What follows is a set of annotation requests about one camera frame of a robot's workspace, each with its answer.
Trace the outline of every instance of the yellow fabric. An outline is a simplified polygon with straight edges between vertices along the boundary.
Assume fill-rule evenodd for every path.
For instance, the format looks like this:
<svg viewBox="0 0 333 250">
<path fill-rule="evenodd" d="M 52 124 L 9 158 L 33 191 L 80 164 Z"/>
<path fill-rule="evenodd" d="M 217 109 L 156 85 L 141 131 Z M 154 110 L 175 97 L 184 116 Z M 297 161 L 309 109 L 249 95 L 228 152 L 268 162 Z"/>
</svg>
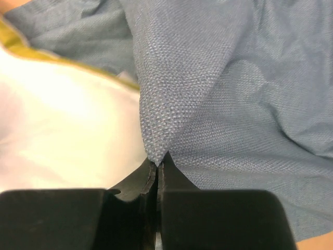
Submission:
<svg viewBox="0 0 333 250">
<path fill-rule="evenodd" d="M 16 31 L 13 27 L 11 27 L 4 20 L 3 17 L 0 17 L 0 44 L 2 44 L 7 50 L 9 50 L 11 53 L 13 53 L 16 56 L 20 56 L 26 59 L 34 59 L 34 60 L 54 62 L 58 64 L 73 65 L 76 67 L 86 69 L 90 72 L 102 74 L 104 77 L 109 77 L 112 80 L 117 80 L 122 84 L 125 84 L 133 89 L 139 90 L 139 86 L 136 83 L 126 80 L 121 80 L 118 77 L 112 76 L 111 74 L 108 74 L 100 69 L 86 66 L 78 62 L 73 62 L 65 58 L 55 56 L 52 53 L 38 51 L 36 49 L 29 47 L 28 43 L 24 41 L 21 35 L 19 35 L 19 32 Z"/>
</svg>

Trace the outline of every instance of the white fabric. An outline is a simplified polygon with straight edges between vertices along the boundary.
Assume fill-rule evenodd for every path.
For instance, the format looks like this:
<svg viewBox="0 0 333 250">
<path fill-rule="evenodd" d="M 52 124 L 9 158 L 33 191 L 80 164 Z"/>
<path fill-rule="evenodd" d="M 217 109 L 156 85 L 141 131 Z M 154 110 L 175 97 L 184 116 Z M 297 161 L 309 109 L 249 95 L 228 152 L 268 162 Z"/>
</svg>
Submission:
<svg viewBox="0 0 333 250">
<path fill-rule="evenodd" d="M 108 188 L 146 158 L 139 92 L 0 48 L 0 192 Z"/>
</svg>

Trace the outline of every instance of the textured linen fabric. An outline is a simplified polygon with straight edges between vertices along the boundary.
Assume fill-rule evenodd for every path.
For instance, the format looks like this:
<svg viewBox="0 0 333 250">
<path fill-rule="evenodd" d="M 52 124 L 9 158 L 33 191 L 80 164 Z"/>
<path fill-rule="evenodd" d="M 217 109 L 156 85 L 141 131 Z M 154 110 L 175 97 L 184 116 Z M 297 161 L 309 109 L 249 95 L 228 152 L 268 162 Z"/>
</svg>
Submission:
<svg viewBox="0 0 333 250">
<path fill-rule="evenodd" d="M 75 59 L 85 60 L 86 50 L 76 44 L 90 36 L 88 30 L 98 30 L 94 15 L 92 22 L 70 23 L 70 10 L 54 14 L 49 0 L 32 2 L 44 5 L 51 22 L 62 21 L 63 27 L 40 31 L 31 41 L 55 52 L 61 45 L 76 48 Z M 272 191 L 297 241 L 333 231 L 333 2 L 120 2 L 133 35 L 149 158 L 158 164 L 170 151 L 203 189 Z M 46 25 L 41 23 L 47 15 L 29 27 L 19 15 L 33 15 L 24 6 L 7 15 L 25 33 Z M 88 34 L 75 26 L 87 27 Z M 99 40 L 103 36 L 95 37 L 91 52 L 112 65 L 120 51 L 101 56 L 106 47 Z"/>
</svg>

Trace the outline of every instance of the blue fabric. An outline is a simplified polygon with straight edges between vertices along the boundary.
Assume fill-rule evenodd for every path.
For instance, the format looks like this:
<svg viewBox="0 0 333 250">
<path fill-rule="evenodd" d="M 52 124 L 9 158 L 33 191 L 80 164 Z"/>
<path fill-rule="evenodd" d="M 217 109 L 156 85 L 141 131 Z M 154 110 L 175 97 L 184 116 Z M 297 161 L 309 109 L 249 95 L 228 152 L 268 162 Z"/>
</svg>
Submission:
<svg viewBox="0 0 333 250">
<path fill-rule="evenodd" d="M 35 46 L 136 72 L 151 160 L 170 151 L 203 189 L 272 191 L 297 241 L 333 230 L 331 0 L 59 2 L 7 18 Z"/>
</svg>

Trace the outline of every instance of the skin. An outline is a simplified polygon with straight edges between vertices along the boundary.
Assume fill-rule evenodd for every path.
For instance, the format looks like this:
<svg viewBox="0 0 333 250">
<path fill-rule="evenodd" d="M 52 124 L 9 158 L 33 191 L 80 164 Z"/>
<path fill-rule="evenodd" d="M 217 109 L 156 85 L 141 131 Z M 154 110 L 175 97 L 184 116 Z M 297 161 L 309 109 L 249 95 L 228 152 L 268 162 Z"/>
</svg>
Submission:
<svg viewBox="0 0 333 250">
<path fill-rule="evenodd" d="M 3 14 L 29 1 L 30 0 L 0 0 L 0 13 Z"/>
<path fill-rule="evenodd" d="M 0 0 L 0 13 L 10 11 L 16 7 L 26 4 L 30 0 Z M 331 250 L 333 246 L 333 232 L 313 237 L 297 243 L 299 250 Z"/>
</svg>

